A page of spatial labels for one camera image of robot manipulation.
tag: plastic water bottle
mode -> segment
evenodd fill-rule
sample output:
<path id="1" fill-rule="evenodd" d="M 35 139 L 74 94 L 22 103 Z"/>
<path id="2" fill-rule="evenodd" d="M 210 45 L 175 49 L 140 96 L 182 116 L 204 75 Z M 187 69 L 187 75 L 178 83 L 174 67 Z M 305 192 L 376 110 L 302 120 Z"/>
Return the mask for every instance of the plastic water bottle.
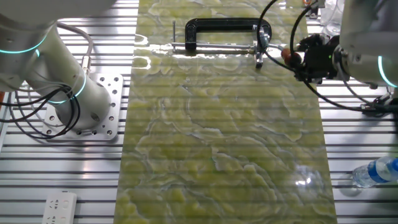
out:
<path id="1" fill-rule="evenodd" d="M 380 183 L 398 180 L 398 159 L 382 157 L 353 171 L 354 184 L 358 187 L 372 187 Z"/>

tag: wire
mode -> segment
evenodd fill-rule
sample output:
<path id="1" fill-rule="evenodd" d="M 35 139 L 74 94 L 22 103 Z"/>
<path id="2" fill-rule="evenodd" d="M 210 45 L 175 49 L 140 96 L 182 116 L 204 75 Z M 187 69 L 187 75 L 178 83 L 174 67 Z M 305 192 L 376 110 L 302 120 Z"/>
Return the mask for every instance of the wire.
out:
<path id="1" fill-rule="evenodd" d="M 266 8 L 263 10 L 263 12 L 262 12 L 262 14 L 261 14 L 261 16 L 260 16 L 260 18 L 259 18 L 259 24 L 261 24 L 262 18 L 265 16 L 265 13 L 268 11 L 268 9 L 269 9 L 276 1 L 277 1 L 277 0 L 271 1 L 271 2 L 266 6 Z M 315 2 L 312 3 L 311 5 L 307 6 L 307 7 L 302 11 L 302 13 L 298 16 L 297 20 L 295 21 L 295 24 L 294 24 L 293 29 L 292 29 L 292 33 L 291 33 L 291 35 L 290 35 L 290 54 L 291 54 L 291 55 L 293 55 L 293 53 L 294 53 L 294 35 L 295 35 L 296 30 L 297 30 L 297 27 L 299 26 L 299 23 L 300 23 L 300 21 L 302 20 L 302 18 L 306 15 L 306 13 L 307 13 L 309 10 L 311 10 L 311 7 L 312 7 L 314 4 L 316 4 L 317 2 L 318 2 L 318 1 L 315 1 Z M 257 42 L 258 42 L 259 45 L 261 46 L 259 29 L 257 30 Z M 286 68 L 286 69 L 288 69 L 288 70 L 293 71 L 294 73 L 296 73 L 296 74 L 302 79 L 302 81 L 303 81 L 304 84 L 307 86 L 307 88 L 310 89 L 310 90 L 311 90 L 315 95 L 317 95 L 319 98 L 323 99 L 325 102 L 327 102 L 327 103 L 329 103 L 329 104 L 331 104 L 331 105 L 333 105 L 333 106 L 336 106 L 336 107 L 338 107 L 338 108 L 340 108 L 340 109 L 351 110 L 351 111 L 358 111 L 358 112 L 362 112 L 362 113 L 374 112 L 373 110 L 364 110 L 364 109 L 361 109 L 361 108 L 353 108 L 353 107 L 349 107 L 349 106 L 344 106 L 344 105 L 341 105 L 341 104 L 339 104 L 339 103 L 336 103 L 336 102 L 334 102 L 334 101 L 329 100 L 327 97 L 325 97 L 325 96 L 321 95 L 319 92 L 317 92 L 316 89 L 314 89 L 314 87 L 312 87 L 311 84 L 309 84 L 309 82 L 308 82 L 305 78 L 303 78 L 303 74 L 305 74 L 305 73 L 300 72 L 300 71 L 296 71 L 296 69 L 290 68 L 290 67 L 288 67 L 288 66 L 286 66 L 286 65 L 284 65 L 284 64 L 282 64 L 282 63 L 280 63 L 280 62 L 277 61 L 275 58 L 271 57 L 271 56 L 269 55 L 269 53 L 266 52 L 266 51 L 265 51 L 264 53 L 267 55 L 268 58 L 270 58 L 273 62 L 275 62 L 275 63 L 278 64 L 279 66 L 284 67 L 284 68 Z"/>
<path id="2" fill-rule="evenodd" d="M 17 102 L 19 102 L 18 92 L 17 92 L 17 91 L 16 91 L 16 100 L 17 100 Z M 74 103 L 76 103 L 76 105 L 77 105 L 78 114 L 77 114 L 77 117 L 76 117 L 75 122 L 70 126 L 70 124 L 72 123 L 72 121 L 73 121 L 73 119 L 74 119 L 74 117 L 75 117 L 75 105 L 74 105 Z M 79 102 L 78 102 L 77 98 L 76 98 L 76 97 L 73 97 L 73 100 L 70 101 L 70 104 L 71 104 L 71 109 L 72 109 L 72 113 L 71 113 L 70 119 L 69 119 L 67 125 L 65 126 L 65 128 L 63 128 L 59 133 L 57 133 L 57 134 L 55 134 L 55 135 L 49 135 L 49 134 L 44 134 L 44 133 L 42 133 L 41 131 L 39 131 L 38 129 L 36 129 L 36 128 L 30 123 L 30 121 L 28 121 L 28 120 L 26 120 L 26 119 L 25 119 L 25 122 L 26 122 L 37 134 L 40 134 L 40 135 L 42 135 L 43 137 L 42 137 L 42 136 L 34 136 L 33 134 L 28 133 L 27 131 L 25 131 L 25 130 L 22 128 L 22 126 L 20 126 L 20 125 L 18 124 L 18 122 L 15 122 L 15 124 L 16 124 L 16 126 L 17 126 L 24 134 L 26 134 L 27 136 L 29 136 L 29 137 L 31 137 L 31 138 L 34 138 L 34 139 L 52 139 L 52 138 L 55 138 L 55 137 L 64 135 L 64 134 L 66 134 L 67 132 L 69 132 L 71 129 L 73 129 L 73 128 L 76 126 L 78 120 L 80 119 L 80 110 L 81 110 L 81 109 L 80 109 L 80 105 L 79 105 Z M 13 110 L 12 110 L 11 107 L 9 107 L 9 111 L 10 111 L 10 114 L 11 114 L 11 117 L 13 118 L 13 120 L 17 120 L 17 119 L 15 118 L 14 112 L 13 112 Z M 21 108 L 20 106 L 19 106 L 19 111 L 21 112 L 21 115 L 22 115 L 22 116 L 25 116 L 25 115 L 24 115 L 24 112 L 23 112 L 23 110 L 22 110 L 22 108 Z"/>
<path id="3" fill-rule="evenodd" d="M 33 82 L 42 82 L 42 83 L 49 83 L 49 84 L 58 84 L 58 85 L 65 85 L 65 86 L 68 86 L 69 88 L 70 88 L 70 90 L 69 90 L 69 92 L 67 92 L 66 94 L 67 95 L 69 95 L 70 93 L 72 93 L 72 91 L 73 91 L 73 89 L 76 87 L 76 85 L 77 85 L 77 82 L 78 82 L 78 76 L 76 76 L 76 80 L 75 80 L 75 82 L 74 82 L 74 84 L 73 84 L 73 86 L 69 86 L 69 85 L 67 85 L 67 84 L 64 84 L 64 83 L 62 83 L 62 82 L 53 82 L 53 81 L 50 81 L 48 78 L 45 78 L 44 76 L 42 76 L 39 72 L 37 72 L 36 70 L 34 70 L 33 69 L 33 71 L 36 73 L 36 75 L 38 75 L 38 76 L 40 76 L 41 78 L 43 78 L 44 80 L 29 80 L 29 81 L 33 81 Z"/>
<path id="4" fill-rule="evenodd" d="M 292 32 L 290 33 L 290 54 L 291 56 L 293 56 L 294 54 L 294 35 L 296 33 L 297 27 L 299 26 L 300 21 L 303 19 L 303 17 L 307 14 L 308 11 L 311 10 L 312 6 L 314 4 L 318 3 L 318 0 L 314 1 L 311 5 L 307 6 L 302 12 L 301 14 L 298 16 L 298 18 L 296 19 L 294 25 L 293 25 L 293 29 Z"/>
<path id="5" fill-rule="evenodd" d="M 359 96 L 347 83 L 346 78 L 344 77 L 344 71 L 341 69 L 340 67 L 340 63 L 336 63 L 336 67 L 337 67 L 337 74 L 340 76 L 340 79 L 342 79 L 344 86 L 347 88 L 348 91 L 351 92 L 352 95 L 354 95 L 355 97 L 357 97 L 359 100 L 361 100 L 364 103 L 371 103 L 368 100 L 365 100 L 362 96 Z"/>
<path id="6" fill-rule="evenodd" d="M 277 2 L 278 0 L 272 0 L 270 3 L 268 3 L 268 5 L 266 6 L 266 8 L 262 11 L 260 18 L 259 18 L 259 23 L 257 24 L 257 44 L 259 45 L 260 49 L 265 48 L 266 46 L 262 46 L 261 44 L 261 37 L 260 37 L 260 27 L 261 27 L 261 22 L 264 18 L 264 16 L 266 15 L 267 11 L 269 8 L 271 8 L 271 6 Z"/>
<path id="7" fill-rule="evenodd" d="M 28 98 L 29 101 L 32 101 L 32 96 L 30 95 L 30 92 L 27 92 L 27 98 Z M 30 107 L 32 108 L 32 110 L 35 110 L 34 105 L 31 105 Z M 37 117 L 39 120 L 41 120 L 41 122 L 43 122 L 44 124 L 46 124 L 47 126 L 51 126 L 51 127 L 55 127 L 55 128 L 64 126 L 64 124 L 50 124 L 50 123 L 46 122 L 46 121 L 39 115 L 39 113 L 36 113 L 36 117 Z"/>
<path id="8" fill-rule="evenodd" d="M 90 35 L 88 35 L 86 32 L 82 31 L 79 28 L 76 28 L 76 27 L 73 27 L 70 25 L 66 25 L 62 22 L 57 22 L 57 27 L 82 35 L 88 41 L 88 49 L 87 49 L 87 53 L 85 56 L 91 55 L 91 52 L 93 51 L 93 47 L 94 47 L 94 42 L 93 42 L 93 39 L 90 37 Z"/>
<path id="9" fill-rule="evenodd" d="M 18 119 L 10 119 L 10 120 L 6 120 L 6 119 L 0 119 L 0 122 L 3 123 L 12 123 L 12 122 L 18 122 L 18 121 L 23 121 L 27 118 L 30 118 L 31 116 L 35 115 L 45 104 L 46 102 L 48 102 L 51 97 L 53 97 L 55 94 L 57 94 L 59 91 L 61 91 L 62 89 L 59 88 L 58 90 L 54 90 L 53 92 L 51 92 L 50 94 L 45 96 L 45 100 L 43 103 L 40 104 L 40 106 L 38 108 L 36 108 L 36 110 L 33 110 L 33 112 L 31 112 L 30 114 L 28 114 L 27 116 L 24 116 L 22 118 L 18 118 Z M 27 106 L 29 104 L 25 104 L 25 103 L 21 103 L 21 104 L 12 104 L 12 103 L 4 103 L 4 106 Z"/>

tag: aluminum profile table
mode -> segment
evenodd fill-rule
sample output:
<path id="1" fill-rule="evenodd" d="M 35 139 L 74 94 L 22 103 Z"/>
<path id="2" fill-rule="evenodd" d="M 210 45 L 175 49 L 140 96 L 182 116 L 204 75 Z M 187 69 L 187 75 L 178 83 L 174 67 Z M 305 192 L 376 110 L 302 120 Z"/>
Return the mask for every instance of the aluminum profile table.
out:
<path id="1" fill-rule="evenodd" d="M 0 152 L 0 223 L 41 223 L 47 195 L 63 190 L 78 195 L 75 223 L 113 222 L 138 3 L 120 0 L 102 16 L 62 20 L 92 36 L 92 72 L 116 72 L 124 77 L 119 139 L 115 144 L 41 144 L 10 124 Z M 319 21 L 308 21 L 310 34 L 321 29 Z M 86 40 L 69 31 L 59 32 L 80 62 L 86 52 Z M 351 84 L 354 91 L 369 100 L 385 92 L 383 88 L 370 90 L 356 81 Z M 341 82 L 324 82 L 318 90 L 344 105 L 360 104 Z M 26 95 L 21 94 L 21 100 L 26 101 Z M 338 223 L 398 223 L 396 183 L 358 191 L 348 180 L 348 174 L 357 166 L 381 156 L 398 157 L 392 116 L 371 119 L 361 113 L 337 110 L 322 100 L 320 107 Z M 31 121 L 38 128 L 42 125 L 35 118 Z"/>

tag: red object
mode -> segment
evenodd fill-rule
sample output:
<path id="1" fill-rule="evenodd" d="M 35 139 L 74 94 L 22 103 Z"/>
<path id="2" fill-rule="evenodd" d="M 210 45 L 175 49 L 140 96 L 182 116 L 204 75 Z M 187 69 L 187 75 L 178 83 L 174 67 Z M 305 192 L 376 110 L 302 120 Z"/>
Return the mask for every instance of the red object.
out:
<path id="1" fill-rule="evenodd" d="M 4 92 L 0 92 L 0 102 L 2 102 L 4 99 Z"/>
<path id="2" fill-rule="evenodd" d="M 284 59 L 286 65 L 291 66 L 290 61 L 292 59 L 292 55 L 290 54 L 290 49 L 284 49 L 280 53 L 280 56 L 282 56 L 282 58 Z M 299 61 L 301 61 L 301 56 L 298 53 L 296 53 L 296 52 L 294 52 L 294 58 L 299 60 Z"/>

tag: black cable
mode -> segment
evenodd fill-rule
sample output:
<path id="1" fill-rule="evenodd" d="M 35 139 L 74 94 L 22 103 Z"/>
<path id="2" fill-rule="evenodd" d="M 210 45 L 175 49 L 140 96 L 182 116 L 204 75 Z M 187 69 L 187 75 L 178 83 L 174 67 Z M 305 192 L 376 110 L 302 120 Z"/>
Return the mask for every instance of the black cable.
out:
<path id="1" fill-rule="evenodd" d="M 269 55 L 269 53 L 268 53 L 266 50 L 264 51 L 264 53 L 265 53 L 265 55 L 266 55 L 269 59 L 271 59 L 271 60 L 272 60 L 273 62 L 275 62 L 277 65 L 279 65 L 279 66 L 281 66 L 281 67 L 284 67 L 284 68 L 286 68 L 286 69 L 289 70 L 289 71 L 295 72 L 295 70 L 294 70 L 293 68 L 290 68 L 290 67 L 284 65 L 283 63 L 279 62 L 279 61 L 276 60 L 274 57 L 272 57 L 271 55 Z"/>
<path id="2" fill-rule="evenodd" d="M 15 93 L 16 93 L 16 100 L 17 100 L 18 103 L 20 103 L 20 102 L 19 102 L 18 92 L 16 91 Z M 75 117 L 75 105 L 74 105 L 73 101 L 76 101 L 76 105 L 78 105 L 78 117 L 77 117 L 75 123 L 72 124 L 72 126 L 70 126 L 70 124 L 72 123 L 72 121 L 73 121 L 73 119 L 74 119 L 74 117 Z M 44 136 L 44 137 L 33 136 L 33 135 L 27 133 L 27 132 L 18 124 L 18 122 L 15 122 L 15 124 L 16 124 L 16 126 L 17 126 L 24 134 L 28 135 L 28 136 L 31 137 L 31 138 L 35 138 L 35 139 L 52 139 L 52 138 L 55 138 L 55 137 L 57 137 L 57 136 L 64 135 L 64 134 L 66 134 L 67 132 L 69 132 L 69 131 L 76 125 L 77 121 L 78 121 L 79 118 L 80 118 L 80 105 L 78 104 L 78 101 L 77 101 L 77 99 L 76 99 L 75 97 L 73 97 L 73 99 L 70 100 L 70 105 L 71 105 L 72 113 L 71 113 L 71 116 L 70 116 L 69 121 L 68 121 L 67 125 L 66 125 L 59 133 L 57 133 L 57 134 L 55 134 L 55 135 L 44 134 L 43 132 L 41 132 L 41 131 L 39 131 L 38 129 L 36 129 L 36 128 L 32 125 L 32 123 L 30 123 L 30 121 L 27 120 L 27 119 L 25 120 L 25 122 L 26 122 L 37 134 L 40 134 L 40 135 L 42 135 L 42 136 Z M 18 106 L 18 108 L 19 108 L 19 111 L 20 111 L 21 115 L 24 117 L 25 114 L 24 114 L 24 112 L 23 112 L 21 106 Z M 11 112 L 12 118 L 15 119 L 15 116 L 14 116 L 13 111 L 10 110 L 10 112 Z"/>
<path id="3" fill-rule="evenodd" d="M 41 98 L 39 98 L 37 100 L 30 101 L 28 103 L 21 103 L 21 104 L 18 105 L 18 104 L 15 104 L 15 103 L 3 103 L 3 102 L 0 102 L 0 105 L 2 105 L 2 106 L 30 106 L 30 105 L 33 105 L 35 103 L 38 103 L 40 101 L 43 101 L 43 100 L 47 99 L 50 95 L 51 95 L 51 97 L 55 96 L 55 94 L 57 94 L 58 92 L 62 91 L 63 88 L 70 88 L 70 87 L 65 85 L 65 86 L 63 86 L 61 88 L 58 88 L 58 89 L 52 91 L 51 93 L 49 93 L 49 94 L 47 94 L 47 95 L 45 95 L 45 96 L 43 96 L 43 97 L 41 97 Z"/>
<path id="4" fill-rule="evenodd" d="M 262 18 L 265 16 L 265 13 L 268 11 L 268 9 L 269 9 L 276 1 L 277 1 L 277 0 L 271 1 L 271 2 L 266 6 L 266 8 L 263 10 L 263 12 L 262 12 L 262 14 L 261 14 L 261 16 L 260 16 L 260 19 L 259 19 L 259 25 L 261 25 L 261 21 L 262 21 Z M 312 7 L 314 4 L 316 4 L 317 2 L 318 2 L 318 1 L 315 1 L 315 2 L 312 3 L 311 5 L 307 6 L 307 7 L 303 10 L 303 12 L 298 16 L 297 20 L 295 21 L 295 24 L 294 24 L 293 29 L 292 29 L 292 33 L 291 33 L 291 35 L 290 35 L 290 54 L 291 54 L 291 55 L 293 55 L 293 53 L 294 53 L 294 35 L 295 35 L 296 30 L 297 30 L 297 27 L 299 26 L 299 23 L 300 23 L 300 21 L 302 20 L 302 18 L 305 17 L 306 13 L 307 13 L 309 10 L 311 10 L 311 7 Z M 258 42 L 259 45 L 261 46 L 259 29 L 257 29 L 257 42 Z M 288 67 L 288 66 L 286 66 L 286 65 L 284 65 L 284 64 L 282 64 L 282 63 L 280 63 L 280 62 L 277 61 L 275 58 L 273 58 L 272 56 L 270 56 L 269 53 L 266 52 L 266 51 L 265 51 L 265 54 L 267 55 L 268 58 L 270 58 L 273 62 L 275 62 L 275 63 L 278 64 L 279 66 L 281 66 L 281 67 L 283 67 L 283 68 L 286 68 L 286 69 L 288 69 L 288 70 L 290 70 L 290 71 L 295 72 L 295 74 L 297 74 L 297 75 L 303 80 L 303 82 L 304 82 L 304 84 L 307 86 L 307 88 L 310 89 L 310 90 L 311 90 L 314 94 L 316 94 L 319 98 L 323 99 L 325 102 L 330 103 L 330 104 L 333 105 L 333 106 L 336 106 L 336 107 L 338 107 L 338 108 L 345 109 L 345 110 L 358 111 L 358 112 L 362 112 L 362 113 L 374 113 L 374 112 L 375 112 L 375 111 L 373 111 L 373 110 L 364 110 L 364 109 L 361 109 L 361 108 L 353 108 L 353 107 L 349 107 L 349 106 L 344 106 L 344 105 L 341 105 L 341 104 L 339 104 L 339 103 L 336 103 L 336 102 L 334 102 L 334 101 L 329 100 L 327 97 L 325 97 L 325 96 L 321 95 L 319 92 L 317 92 L 316 89 L 314 89 L 314 88 L 311 86 L 311 84 L 309 84 L 309 82 L 308 82 L 305 78 L 303 78 L 303 74 L 304 74 L 303 72 L 296 71 L 294 68 L 290 68 L 290 67 Z"/>
<path id="5" fill-rule="evenodd" d="M 290 33 L 290 55 L 293 57 L 294 54 L 294 35 L 296 34 L 297 27 L 299 26 L 300 21 L 305 17 L 306 13 L 311 10 L 314 4 L 318 3 L 318 0 L 314 1 L 311 5 L 307 6 L 301 14 L 296 19 L 292 32 Z"/>
<path id="6" fill-rule="evenodd" d="M 0 122 L 3 122 L 3 123 L 15 123 L 15 122 L 19 122 L 19 121 L 23 121 L 23 120 L 25 120 L 25 119 L 27 119 L 27 118 L 30 118 L 31 116 L 33 116 L 33 115 L 35 115 L 40 109 L 42 109 L 43 108 L 43 106 L 48 102 L 48 101 L 50 101 L 50 99 L 53 97 L 53 96 L 55 96 L 55 94 L 57 94 L 58 92 L 60 92 L 60 91 L 62 91 L 64 89 L 64 87 L 61 87 L 61 88 L 59 88 L 59 89 L 56 89 L 56 90 L 54 90 L 53 92 L 51 92 L 51 93 L 49 93 L 48 95 L 45 95 L 44 97 L 42 97 L 42 98 L 45 98 L 45 97 L 47 97 L 44 101 L 43 101 L 43 103 L 41 103 L 40 105 L 39 105 L 39 107 L 38 108 L 36 108 L 36 110 L 33 110 L 33 112 L 31 112 L 30 114 L 28 114 L 28 115 L 26 115 L 25 117 L 21 117 L 21 118 L 17 118 L 17 119 L 9 119 L 9 120 L 6 120 L 6 119 L 0 119 Z M 30 103 L 28 103 L 28 104 L 26 104 L 26 103 L 21 103 L 21 104 L 13 104 L 13 103 L 4 103 L 6 106 L 8 106 L 8 105 L 11 105 L 10 107 L 12 107 L 12 106 L 26 106 L 26 105 L 30 105 Z"/>
<path id="7" fill-rule="evenodd" d="M 272 0 L 270 3 L 268 3 L 268 5 L 266 6 L 266 8 L 262 11 L 260 18 L 259 18 L 259 23 L 257 24 L 257 44 L 259 45 L 260 49 L 265 48 L 266 46 L 262 46 L 261 41 L 260 41 L 260 27 L 261 27 L 261 22 L 264 18 L 264 16 L 266 15 L 266 12 L 268 11 L 268 9 L 278 0 Z"/>

